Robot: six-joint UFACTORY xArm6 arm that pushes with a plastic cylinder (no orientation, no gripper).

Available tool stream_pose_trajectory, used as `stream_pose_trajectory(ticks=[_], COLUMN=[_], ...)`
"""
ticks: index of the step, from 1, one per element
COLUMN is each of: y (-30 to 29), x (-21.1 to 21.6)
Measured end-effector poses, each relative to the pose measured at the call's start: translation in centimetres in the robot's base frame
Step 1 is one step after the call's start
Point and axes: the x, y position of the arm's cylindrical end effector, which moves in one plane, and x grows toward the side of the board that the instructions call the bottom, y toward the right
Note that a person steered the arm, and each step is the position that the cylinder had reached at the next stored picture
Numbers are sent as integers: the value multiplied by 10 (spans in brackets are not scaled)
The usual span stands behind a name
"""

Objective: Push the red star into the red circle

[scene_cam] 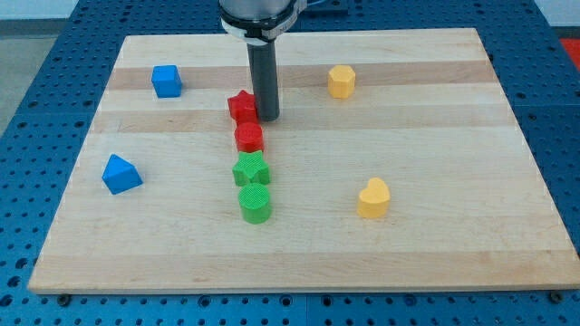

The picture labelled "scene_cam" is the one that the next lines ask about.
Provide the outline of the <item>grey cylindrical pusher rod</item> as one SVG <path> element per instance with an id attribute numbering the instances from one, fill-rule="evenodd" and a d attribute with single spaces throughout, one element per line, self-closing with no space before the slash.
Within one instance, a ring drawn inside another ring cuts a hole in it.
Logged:
<path id="1" fill-rule="evenodd" d="M 257 117 L 275 121 L 280 115 L 275 43 L 249 44 L 247 53 Z"/>

